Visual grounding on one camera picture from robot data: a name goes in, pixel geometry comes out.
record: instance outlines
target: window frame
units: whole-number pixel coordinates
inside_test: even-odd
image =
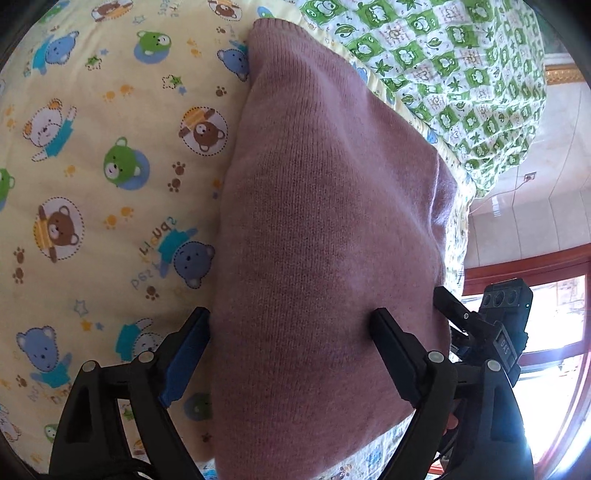
[[[464,296],[482,294],[487,285],[516,277],[523,278],[533,287],[582,275],[585,275],[586,282],[582,339],[562,348],[524,353],[519,359],[519,364],[527,367],[583,355],[567,414],[551,447],[535,465],[536,480],[545,480],[556,470],[591,408],[591,244],[523,260],[468,268],[465,272]]]

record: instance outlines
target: bedding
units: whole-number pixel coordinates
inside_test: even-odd
[[[545,105],[544,46],[522,0],[296,0],[447,142],[477,195],[523,162]]]
[[[211,308],[220,195],[249,93],[245,41],[253,22],[270,15],[363,68],[338,35],[279,0],[60,0],[2,69],[0,426],[36,470],[47,470],[84,361],[129,361],[156,348],[195,305]],[[461,293],[476,185],[433,128],[378,74],[366,76],[457,183],[445,284]],[[214,478],[210,354],[170,415]],[[128,403],[121,414],[142,457]],[[377,476],[404,425],[319,478]]]

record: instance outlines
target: knit fabric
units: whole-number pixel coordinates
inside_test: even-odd
[[[456,183],[300,27],[258,20],[225,178],[211,318],[220,480],[305,480],[407,417],[368,333],[387,307],[449,351],[432,306]]]

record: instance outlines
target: green bear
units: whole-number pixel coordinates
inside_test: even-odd
[[[138,32],[139,46],[145,55],[154,55],[160,51],[167,51],[172,45],[168,35],[159,32]]]
[[[127,139],[120,137],[105,155],[105,177],[117,186],[141,174],[134,151],[127,146]]]
[[[14,188],[14,177],[11,177],[8,170],[0,168],[0,205],[6,201],[8,192]]]

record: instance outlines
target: cable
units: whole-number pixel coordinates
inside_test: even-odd
[[[518,186],[516,189],[513,189],[513,190],[507,190],[506,192],[495,193],[494,195],[491,195],[491,196],[490,196],[490,197],[488,197],[488,198],[487,198],[487,197],[484,197],[484,198],[482,199],[482,203],[481,203],[481,204],[480,204],[478,207],[476,207],[474,210],[472,210],[472,211],[470,212],[470,214],[471,214],[471,215],[473,215],[475,211],[477,211],[477,210],[478,210],[480,207],[482,207],[482,206],[485,204],[485,200],[489,200],[489,199],[491,199],[491,198],[493,198],[493,197],[496,197],[497,195],[503,195],[504,193],[513,193],[513,192],[516,192],[517,190],[519,190],[519,189],[520,189],[520,188],[521,188],[523,185],[525,185],[525,184],[526,184],[526,183],[528,183],[529,181],[531,181],[531,180],[524,180],[523,182],[521,182],[521,184],[520,184],[520,185],[519,185],[519,186]]]
[[[449,450],[452,449],[452,447],[454,446],[454,444],[456,443],[457,440],[457,432],[453,434],[452,439],[449,441],[449,443],[447,444],[447,446],[443,449],[442,452],[439,453],[439,456],[437,458],[435,458],[435,460],[433,460],[434,464],[435,462],[438,462],[439,460],[441,460],[443,458],[443,456],[449,452]]]

